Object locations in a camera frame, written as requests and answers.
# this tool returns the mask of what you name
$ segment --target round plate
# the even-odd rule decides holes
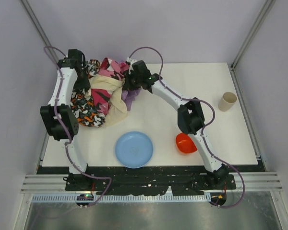
[[[146,165],[153,156],[151,139],[141,132],[129,132],[116,142],[115,155],[127,168],[137,169]]]

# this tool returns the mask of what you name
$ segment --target wall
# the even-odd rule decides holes
[[[26,173],[33,173],[45,135],[39,107],[56,71],[16,0],[0,1],[0,230],[12,228]]]
[[[237,76],[264,157],[288,197],[288,0],[278,0],[241,59]]]
[[[53,45],[88,58],[153,46],[165,62],[232,63],[264,0],[29,0]],[[152,51],[136,55],[160,62]]]

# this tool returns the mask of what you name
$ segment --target white tabletop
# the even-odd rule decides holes
[[[147,65],[152,73],[159,73],[159,64]],[[216,110],[216,119],[206,128],[217,155],[235,165],[254,165],[257,159],[244,121],[239,102],[227,112],[219,111],[217,104],[225,92],[235,92],[227,63],[165,64],[162,77],[173,89],[191,98],[208,101]],[[206,122],[211,110],[202,108]],[[147,166],[203,165],[198,152],[181,155],[175,137],[180,133],[177,112],[161,98],[142,90],[125,120],[111,127],[83,127],[78,139],[82,154],[89,166],[121,166],[115,157],[117,139],[126,132],[141,131],[154,145],[154,154]],[[69,166],[65,151],[49,138],[44,167]]]

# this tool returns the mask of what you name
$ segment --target red bowl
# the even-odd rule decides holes
[[[197,151],[197,147],[192,139],[184,133],[179,133],[176,136],[176,145],[180,152],[184,154],[190,154]]]

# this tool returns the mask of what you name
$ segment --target pile of clothes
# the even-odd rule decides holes
[[[129,65],[105,58],[85,63],[91,89],[73,90],[71,109],[83,126],[111,126],[127,116],[132,101],[141,89],[123,91]]]

